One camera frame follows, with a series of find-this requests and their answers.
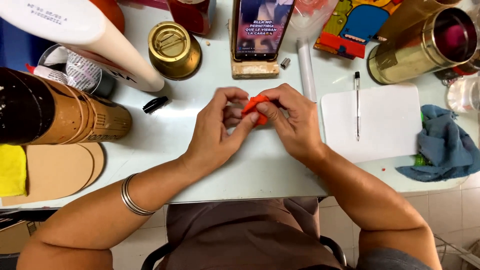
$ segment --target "smartphone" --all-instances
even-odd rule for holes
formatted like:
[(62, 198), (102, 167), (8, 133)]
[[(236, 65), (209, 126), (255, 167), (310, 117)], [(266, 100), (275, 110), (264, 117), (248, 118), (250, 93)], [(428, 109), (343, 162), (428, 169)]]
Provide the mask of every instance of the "smartphone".
[(294, 4), (295, 0), (235, 0), (233, 60), (274, 61)]

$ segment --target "yellow cloth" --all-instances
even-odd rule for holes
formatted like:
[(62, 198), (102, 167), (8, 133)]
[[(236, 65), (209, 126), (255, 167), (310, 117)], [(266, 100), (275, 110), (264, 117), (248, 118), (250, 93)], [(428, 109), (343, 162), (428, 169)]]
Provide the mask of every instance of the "yellow cloth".
[(27, 157), (21, 146), (0, 145), (0, 196), (27, 195)]

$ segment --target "rag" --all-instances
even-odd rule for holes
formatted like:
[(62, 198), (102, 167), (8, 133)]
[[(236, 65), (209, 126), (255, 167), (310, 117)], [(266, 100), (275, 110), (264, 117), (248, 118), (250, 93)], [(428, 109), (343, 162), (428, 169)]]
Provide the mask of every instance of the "rag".
[(26, 162), (21, 146), (0, 145), (0, 196), (27, 195)]
[(259, 112), (256, 106), (258, 103), (268, 102), (268, 101), (270, 100), (267, 97), (262, 95), (257, 95), (256, 97), (250, 98), (250, 101), (248, 102), (248, 104), (241, 111), (241, 117), (245, 118), (245, 116), (247, 116), (251, 112), (258, 112), (259, 113), (258, 120), (257, 120), (257, 123), (255, 123), (254, 127), (258, 125), (266, 124), (268, 121), (268, 118), (263, 113)]
[(418, 134), (420, 154), (426, 166), (404, 166), (396, 170), (421, 182), (446, 181), (480, 171), (480, 150), (454, 120), (454, 112), (435, 105), (423, 105), (424, 128)]

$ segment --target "bracelet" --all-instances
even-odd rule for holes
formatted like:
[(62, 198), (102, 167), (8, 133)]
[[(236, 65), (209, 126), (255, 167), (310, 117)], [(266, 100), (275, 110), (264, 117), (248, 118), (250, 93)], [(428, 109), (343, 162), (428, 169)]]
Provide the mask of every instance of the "bracelet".
[(148, 211), (148, 210), (140, 208), (138, 205), (136, 205), (132, 201), (132, 199), (130, 198), (130, 195), (128, 194), (128, 182), (130, 182), (130, 180), (136, 175), (137, 174), (134, 173), (134, 174), (130, 175), (129, 177), (123, 179), (123, 183), (121, 185), (121, 193), (120, 193), (121, 194), (121, 199), (123, 200), (123, 203), (125, 204), (125, 206), (130, 211), (132, 211), (133, 213), (135, 213), (137, 215), (141, 215), (141, 216), (150, 216), (153, 213), (155, 213), (156, 211)]

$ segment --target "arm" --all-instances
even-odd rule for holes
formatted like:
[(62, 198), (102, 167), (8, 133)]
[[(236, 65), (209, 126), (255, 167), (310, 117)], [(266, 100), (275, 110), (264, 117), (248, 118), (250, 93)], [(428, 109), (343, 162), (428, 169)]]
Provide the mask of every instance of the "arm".
[[(248, 94), (238, 88), (219, 89), (197, 116), (185, 154), (134, 176), (128, 186), (132, 200), (145, 210), (160, 209), (178, 192), (225, 163), (242, 144), (258, 113), (241, 120)], [(237, 125), (229, 135), (227, 126)], [(89, 193), (62, 207), (32, 236), (20, 254), (17, 269), (111, 269), (114, 247), (150, 217), (134, 214), (120, 196), (121, 181)]]
[(360, 254), (378, 247), (401, 250), (441, 270), (433, 234), (421, 215), (395, 190), (322, 143), (316, 104), (287, 84), (260, 93), (257, 105), (274, 124), (287, 152), (322, 178), (339, 206), (360, 228)]

